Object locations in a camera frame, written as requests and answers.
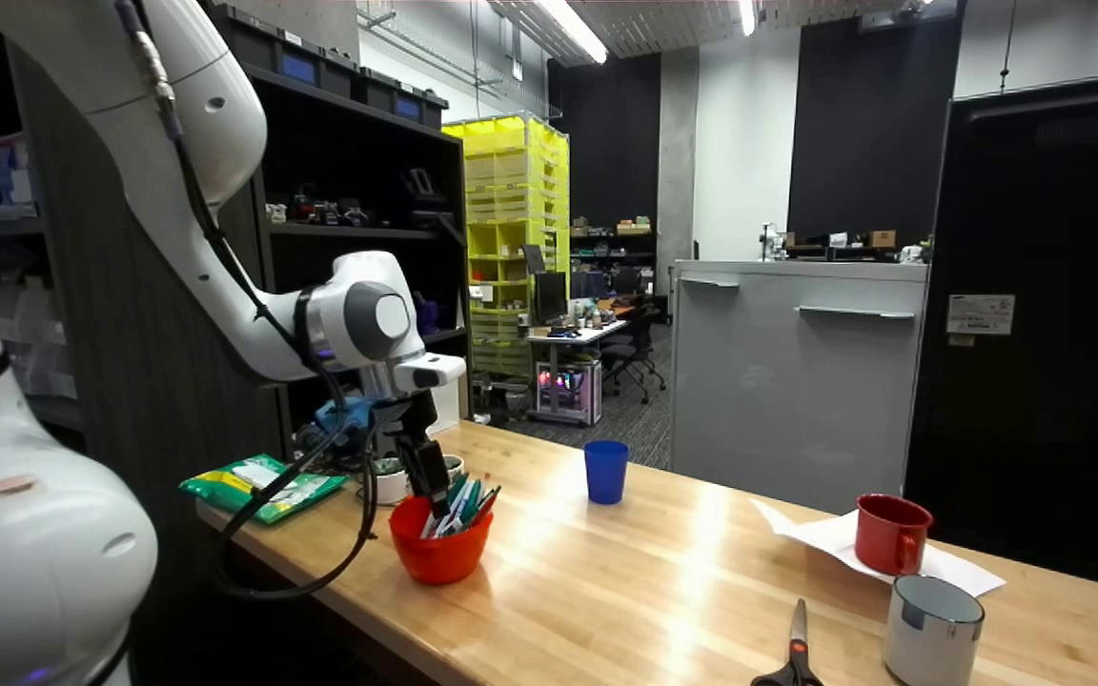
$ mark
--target wooden table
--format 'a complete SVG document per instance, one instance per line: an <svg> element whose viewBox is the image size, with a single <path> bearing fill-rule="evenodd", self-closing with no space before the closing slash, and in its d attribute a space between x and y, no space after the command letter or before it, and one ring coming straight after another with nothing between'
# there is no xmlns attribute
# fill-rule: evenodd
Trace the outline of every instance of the wooden table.
<svg viewBox="0 0 1098 686"><path fill-rule="evenodd" d="M573 447L460 423L441 433L470 473L503 483L486 567L416 588L381 516L376 540L320 603L440 681L712 686L787 659L791 610L812 610L812 669L831 686L887 681L887 588L774 537L747 493L630 466L623 508L587 508ZM821 512L774 502L792 520ZM358 508L334 495L242 544L291 579L338 559ZM1008 579L986 593L975 686L1098 681L1098 583L955 549Z"/></svg>

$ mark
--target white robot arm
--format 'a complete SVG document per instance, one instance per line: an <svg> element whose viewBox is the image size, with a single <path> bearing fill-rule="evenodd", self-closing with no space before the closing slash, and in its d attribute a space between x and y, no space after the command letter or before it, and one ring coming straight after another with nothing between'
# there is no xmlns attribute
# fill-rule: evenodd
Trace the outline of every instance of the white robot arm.
<svg viewBox="0 0 1098 686"><path fill-rule="evenodd" d="M142 10L151 46L122 32L126 5ZM258 377L361 370L372 394L398 398L467 372L460 359L423 351L388 252L334 258L313 295L264 295L212 252L198 197L212 210L250 178L266 122L193 0L0 0L0 36L97 126L142 230ZM158 93L183 126L193 192ZM158 530L142 502L112 467L40 427L0 347L0 681L99 673L151 572Z"/></svg>

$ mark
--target blue cup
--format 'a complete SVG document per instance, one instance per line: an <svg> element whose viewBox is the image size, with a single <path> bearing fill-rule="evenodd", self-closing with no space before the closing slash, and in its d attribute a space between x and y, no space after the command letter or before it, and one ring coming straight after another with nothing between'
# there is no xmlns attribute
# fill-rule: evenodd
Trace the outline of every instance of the blue cup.
<svg viewBox="0 0 1098 686"><path fill-rule="evenodd" d="M587 460L587 500L590 502L623 502L630 447L625 442L587 442L585 460Z"/></svg>

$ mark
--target ceiling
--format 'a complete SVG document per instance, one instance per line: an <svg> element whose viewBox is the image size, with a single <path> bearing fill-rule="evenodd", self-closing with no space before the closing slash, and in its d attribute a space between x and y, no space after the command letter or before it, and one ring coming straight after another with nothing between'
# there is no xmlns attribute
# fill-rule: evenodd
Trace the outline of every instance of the ceiling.
<svg viewBox="0 0 1098 686"><path fill-rule="evenodd" d="M613 57L666 55L741 39L737 0L567 0ZM590 66L587 55L539 10L534 0L493 0L521 36L562 66ZM910 10L923 0L759 0L761 28L812 28L878 10Z"/></svg>

